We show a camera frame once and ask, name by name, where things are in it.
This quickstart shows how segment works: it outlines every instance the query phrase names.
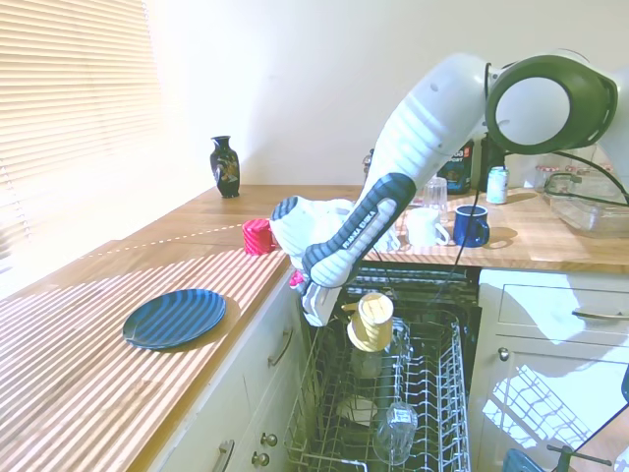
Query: dishwasher rack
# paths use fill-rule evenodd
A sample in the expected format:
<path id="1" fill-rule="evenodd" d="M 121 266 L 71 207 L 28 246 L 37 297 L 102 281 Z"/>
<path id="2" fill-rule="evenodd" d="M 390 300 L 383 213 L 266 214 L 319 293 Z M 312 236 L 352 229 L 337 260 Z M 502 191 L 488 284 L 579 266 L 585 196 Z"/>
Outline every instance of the dishwasher rack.
<path id="1" fill-rule="evenodd" d="M 353 374 L 354 346 L 346 334 L 346 320 L 333 320 L 317 330 L 284 439 L 292 470 L 470 472 L 459 324 L 443 310 L 408 315 L 395 318 L 394 325 L 410 333 L 411 356 L 382 351 L 381 373 L 372 380 Z M 350 410 L 359 406 L 347 401 L 356 395 L 375 405 L 370 422 L 367 417 L 369 426 L 347 419 L 365 417 L 365 412 L 338 414 L 341 403 L 346 410 L 347 405 Z M 415 408 L 419 428 L 410 458 L 393 467 L 376 457 L 372 438 L 396 400 Z"/>

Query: kitchen counter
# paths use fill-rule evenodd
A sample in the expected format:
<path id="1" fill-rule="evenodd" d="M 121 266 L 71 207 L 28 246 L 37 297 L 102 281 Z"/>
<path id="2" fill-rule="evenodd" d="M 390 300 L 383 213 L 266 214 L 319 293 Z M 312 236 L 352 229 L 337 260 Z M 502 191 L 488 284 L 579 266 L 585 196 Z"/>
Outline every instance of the kitchen counter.
<path id="1" fill-rule="evenodd" d="M 288 267 L 281 252 L 247 256 L 242 223 L 269 216 L 291 195 L 354 199 L 359 192 L 247 186 L 240 199 L 222 200 L 211 190 L 1 301 L 0 470 L 144 470 Z M 461 264 L 629 271 L 629 240 L 575 234 L 532 191 L 489 206 L 489 223 L 487 247 L 466 249 Z M 402 243 L 382 258 L 452 264 L 458 252 L 409 248 L 403 233 Z M 133 309 L 190 287 L 227 299 L 216 329 L 164 352 L 123 341 Z"/>
<path id="2" fill-rule="evenodd" d="M 474 196 L 451 196 L 448 201 L 452 234 L 454 209 L 471 204 Z M 466 248 L 461 266 L 502 267 L 535 270 L 629 272 L 629 238 L 591 238 L 578 234 L 554 215 L 550 206 L 532 189 L 509 191 L 506 205 L 492 205 L 481 194 L 479 205 L 489 210 L 489 242 L 481 248 Z M 459 247 L 413 248 L 406 240 L 404 215 L 397 223 L 402 242 L 399 251 L 381 254 L 384 261 L 454 264 Z M 378 261 L 375 254 L 367 259 Z"/>

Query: blue plate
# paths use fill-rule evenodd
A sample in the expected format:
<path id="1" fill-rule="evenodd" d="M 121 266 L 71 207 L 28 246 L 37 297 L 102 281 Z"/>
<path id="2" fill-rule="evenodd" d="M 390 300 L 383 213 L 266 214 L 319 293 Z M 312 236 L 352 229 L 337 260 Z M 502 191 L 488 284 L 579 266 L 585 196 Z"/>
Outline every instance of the blue plate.
<path id="1" fill-rule="evenodd" d="M 130 314 L 122 328 L 131 344 L 146 349 L 174 347 L 210 331 L 225 315 L 225 299 L 193 288 L 167 293 Z"/>

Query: black vase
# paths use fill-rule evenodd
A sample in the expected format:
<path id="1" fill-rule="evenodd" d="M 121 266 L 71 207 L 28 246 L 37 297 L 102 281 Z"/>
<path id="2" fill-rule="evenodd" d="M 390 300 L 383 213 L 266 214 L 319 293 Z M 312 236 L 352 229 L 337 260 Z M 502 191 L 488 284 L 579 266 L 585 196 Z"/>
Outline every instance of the black vase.
<path id="1" fill-rule="evenodd" d="M 214 152 L 209 156 L 216 187 L 223 199 L 238 197 L 240 164 L 238 154 L 229 147 L 229 136 L 212 138 Z"/>

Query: drawer knob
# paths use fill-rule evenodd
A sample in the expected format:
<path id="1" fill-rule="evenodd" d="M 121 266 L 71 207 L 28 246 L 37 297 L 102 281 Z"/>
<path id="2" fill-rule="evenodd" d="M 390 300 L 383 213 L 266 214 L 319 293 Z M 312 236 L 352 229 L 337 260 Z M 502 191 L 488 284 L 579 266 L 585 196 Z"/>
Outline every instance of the drawer knob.
<path id="1" fill-rule="evenodd" d="M 507 362 L 509 360 L 509 350 L 506 347 L 500 347 L 498 349 L 498 358 L 502 362 Z"/>
<path id="2" fill-rule="evenodd" d="M 258 455 L 257 452 L 254 452 L 252 456 L 252 464 L 255 467 L 266 467 L 270 461 L 271 458 L 265 453 Z"/>
<path id="3" fill-rule="evenodd" d="M 266 433 L 262 433 L 262 437 L 259 439 L 259 443 L 262 445 L 270 445 L 271 447 L 277 446 L 277 436 L 275 435 L 266 435 Z"/>

